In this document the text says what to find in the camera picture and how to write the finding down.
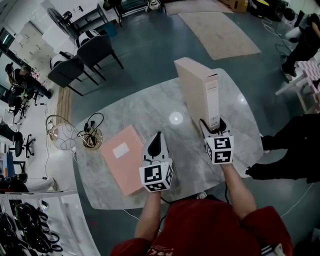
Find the marble table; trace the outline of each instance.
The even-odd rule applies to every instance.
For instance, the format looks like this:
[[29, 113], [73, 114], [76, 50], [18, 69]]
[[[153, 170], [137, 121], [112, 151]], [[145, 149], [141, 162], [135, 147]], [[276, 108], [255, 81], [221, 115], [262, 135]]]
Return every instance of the marble table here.
[[[257, 123], [239, 88], [223, 69], [218, 74], [220, 114], [232, 126], [234, 135], [233, 164], [242, 177], [245, 170], [263, 155]], [[174, 176], [170, 190], [162, 192], [167, 201], [185, 198], [212, 188], [224, 181], [219, 165], [212, 165], [204, 140], [189, 116], [179, 78], [138, 91], [99, 111], [104, 121], [99, 127], [106, 142], [129, 125], [148, 140], [162, 131], [170, 157], [174, 162]], [[180, 124], [170, 122], [170, 115], [179, 112]], [[94, 120], [99, 123], [101, 116]], [[87, 118], [77, 125], [83, 130]], [[95, 209], [132, 209], [143, 207], [148, 192], [145, 189], [130, 196], [122, 195], [108, 165], [99, 150], [92, 151], [77, 140], [76, 154], [84, 190]]]

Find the table lamp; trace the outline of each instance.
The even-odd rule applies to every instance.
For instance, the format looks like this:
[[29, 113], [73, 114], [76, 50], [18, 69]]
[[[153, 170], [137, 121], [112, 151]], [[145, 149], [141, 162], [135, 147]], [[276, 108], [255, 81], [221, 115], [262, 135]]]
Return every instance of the table lamp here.
[[[65, 122], [54, 125], [48, 129], [48, 120], [52, 117], [58, 117]], [[53, 144], [58, 150], [71, 150], [76, 146], [76, 138], [80, 137], [83, 146], [90, 150], [97, 150], [103, 141], [102, 132], [98, 128], [91, 127], [90, 131], [81, 134], [68, 120], [56, 114], [49, 115], [45, 120], [45, 132], [50, 136]]]

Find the black fan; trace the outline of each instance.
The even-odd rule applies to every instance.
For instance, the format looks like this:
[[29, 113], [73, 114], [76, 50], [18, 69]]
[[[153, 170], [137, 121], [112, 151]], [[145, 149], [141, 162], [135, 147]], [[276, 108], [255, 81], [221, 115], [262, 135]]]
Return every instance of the black fan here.
[[77, 30], [72, 23], [66, 22], [63, 16], [54, 8], [48, 8], [47, 13], [55, 24], [68, 36], [77, 38], [79, 36]]

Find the green floor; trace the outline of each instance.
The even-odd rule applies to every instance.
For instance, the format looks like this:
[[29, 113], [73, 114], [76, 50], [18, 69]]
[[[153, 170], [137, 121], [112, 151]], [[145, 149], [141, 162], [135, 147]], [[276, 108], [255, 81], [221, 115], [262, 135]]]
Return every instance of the green floor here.
[[[74, 94], [71, 119], [73, 124], [86, 119], [111, 103], [132, 93], [177, 77], [173, 61], [190, 57], [210, 68], [222, 68], [235, 81], [255, 116], [263, 135], [273, 135], [302, 109], [293, 93], [276, 97], [284, 81], [279, 66], [282, 63], [274, 44], [280, 40], [264, 29], [262, 20], [249, 13], [228, 13], [232, 19], [259, 47], [261, 54], [233, 57], [214, 61], [198, 38], [179, 16], [167, 16], [157, 11], [140, 12], [123, 20], [123, 28], [112, 39], [112, 46], [124, 66], [122, 70], [111, 56], [102, 63], [106, 82], [100, 86], [85, 80], [76, 88], [85, 94]], [[276, 28], [283, 33], [282, 26]], [[265, 155], [265, 163], [280, 158], [284, 152]], [[95, 210], [90, 206], [74, 163], [78, 192], [89, 229], [101, 255], [108, 255], [112, 247], [133, 237], [137, 220], [121, 210]], [[309, 184], [302, 180], [245, 179], [258, 206], [272, 205], [280, 215], [287, 212], [305, 193]], [[224, 184], [208, 192], [223, 199]], [[292, 241], [304, 238], [320, 220], [318, 196], [320, 185], [314, 184], [301, 202], [283, 217]], [[141, 209], [130, 210], [139, 216]]]

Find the glass lamp shade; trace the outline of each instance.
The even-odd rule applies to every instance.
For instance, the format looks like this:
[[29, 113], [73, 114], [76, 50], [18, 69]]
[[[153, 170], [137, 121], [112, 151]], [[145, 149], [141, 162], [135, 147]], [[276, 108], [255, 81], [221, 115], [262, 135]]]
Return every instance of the glass lamp shade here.
[[70, 150], [76, 146], [77, 131], [68, 123], [60, 123], [48, 131], [58, 150]]

